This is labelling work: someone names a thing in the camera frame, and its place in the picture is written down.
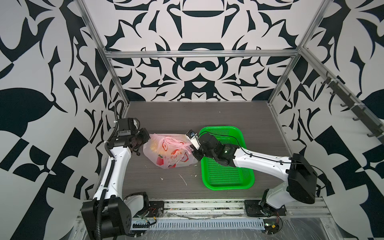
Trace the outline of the aluminium frame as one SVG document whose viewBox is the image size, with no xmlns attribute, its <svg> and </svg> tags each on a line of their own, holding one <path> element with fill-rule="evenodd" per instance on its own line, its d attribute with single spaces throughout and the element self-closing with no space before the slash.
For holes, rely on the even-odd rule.
<svg viewBox="0 0 384 240">
<path fill-rule="evenodd" d="M 247 149 L 301 154 L 331 209 L 384 203 L 384 145 L 334 99 L 329 72 L 384 121 L 383 1 L 78 1 L 102 60 L 151 134 L 233 126 Z M 124 195 L 254 199 L 282 180 L 255 171 L 246 190 L 212 191 L 186 168 L 139 168 Z"/>
</svg>

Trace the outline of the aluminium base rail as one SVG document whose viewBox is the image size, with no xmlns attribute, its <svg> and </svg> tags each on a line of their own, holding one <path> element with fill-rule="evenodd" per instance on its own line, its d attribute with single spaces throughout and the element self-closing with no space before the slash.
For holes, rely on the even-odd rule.
<svg viewBox="0 0 384 240">
<path fill-rule="evenodd" d="M 144 218 L 134 217 L 134 221 L 157 220 L 197 220 L 197 219 L 247 219 L 245 199 L 160 199 L 163 207 L 152 207 Z M 331 218 L 332 214 L 322 198 L 313 205 L 300 202 L 285 204 L 280 218 Z"/>
</svg>

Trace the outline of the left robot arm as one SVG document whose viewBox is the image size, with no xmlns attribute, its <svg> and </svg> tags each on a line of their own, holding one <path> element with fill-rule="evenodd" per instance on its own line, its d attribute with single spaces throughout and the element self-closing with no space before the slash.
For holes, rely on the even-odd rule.
<svg viewBox="0 0 384 240">
<path fill-rule="evenodd" d="M 108 160 L 100 185 L 91 201 L 84 202 L 81 214 L 92 240 L 117 239 L 131 235 L 135 215 L 144 214 L 150 207 L 146 192 L 123 197 L 123 184 L 133 153 L 150 139 L 145 128 L 134 135 L 115 133 L 106 143 Z"/>
</svg>

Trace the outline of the green plastic basket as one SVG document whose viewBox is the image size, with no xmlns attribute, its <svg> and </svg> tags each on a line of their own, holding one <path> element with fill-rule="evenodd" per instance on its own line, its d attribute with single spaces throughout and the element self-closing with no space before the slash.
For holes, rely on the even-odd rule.
<svg viewBox="0 0 384 240">
<path fill-rule="evenodd" d="M 246 148 L 243 133 L 236 127 L 204 127 L 199 135 L 210 133 L 222 144 L 234 144 Z M 212 191 L 246 190 L 255 183 L 253 170 L 222 166 L 215 160 L 204 157 L 201 160 L 202 180 Z"/>
</svg>

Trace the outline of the pink knotted plastic bag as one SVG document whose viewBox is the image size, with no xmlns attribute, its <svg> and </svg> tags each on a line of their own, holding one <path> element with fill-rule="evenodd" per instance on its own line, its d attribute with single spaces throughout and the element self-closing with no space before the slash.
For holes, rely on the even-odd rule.
<svg viewBox="0 0 384 240">
<path fill-rule="evenodd" d="M 157 167 L 173 169 L 198 163 L 192 154 L 192 146 L 185 135 L 151 134 L 143 146 L 143 153 Z"/>
</svg>

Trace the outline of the black wall hook rail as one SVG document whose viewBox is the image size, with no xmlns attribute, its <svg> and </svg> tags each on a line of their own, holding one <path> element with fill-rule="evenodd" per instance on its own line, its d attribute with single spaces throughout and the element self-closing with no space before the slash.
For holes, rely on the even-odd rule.
<svg viewBox="0 0 384 240">
<path fill-rule="evenodd" d="M 325 74 L 321 74 L 322 86 L 326 86 L 326 89 L 330 89 L 330 100 L 328 103 L 328 108 L 330 114 L 331 105 L 333 100 L 339 99 L 341 100 L 340 107 L 346 111 L 352 111 L 355 115 L 353 120 L 362 122 L 365 127 L 370 131 L 367 136 L 369 138 L 378 139 L 382 145 L 384 144 L 384 123 L 368 108 L 366 104 L 364 104 L 358 97 L 351 91 L 347 86 L 343 83 L 342 80 L 337 78 L 332 78 L 329 75 L 329 72 Z"/>
</svg>

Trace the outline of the small electronics board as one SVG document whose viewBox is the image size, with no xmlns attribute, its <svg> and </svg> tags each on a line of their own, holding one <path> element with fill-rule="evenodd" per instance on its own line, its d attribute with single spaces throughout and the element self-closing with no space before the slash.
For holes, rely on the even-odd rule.
<svg viewBox="0 0 384 240">
<path fill-rule="evenodd" d="M 267 235 L 276 235 L 283 229 L 284 222 L 281 218 L 263 219 L 264 230 L 262 232 Z"/>
</svg>

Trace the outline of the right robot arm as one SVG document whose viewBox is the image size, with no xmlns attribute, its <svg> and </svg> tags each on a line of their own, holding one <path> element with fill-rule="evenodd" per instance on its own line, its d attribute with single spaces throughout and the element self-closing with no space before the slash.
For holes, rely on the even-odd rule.
<svg viewBox="0 0 384 240">
<path fill-rule="evenodd" d="M 308 205 L 315 203 L 318 174 L 303 156 L 278 157 L 253 152 L 239 145 L 222 144 L 210 132 L 198 135 L 189 131 L 186 136 L 198 160 L 207 157 L 222 166 L 252 169 L 283 181 L 277 187 L 265 190 L 259 202 L 245 201 L 247 216 L 276 216 L 287 203 L 294 201 Z"/>
</svg>

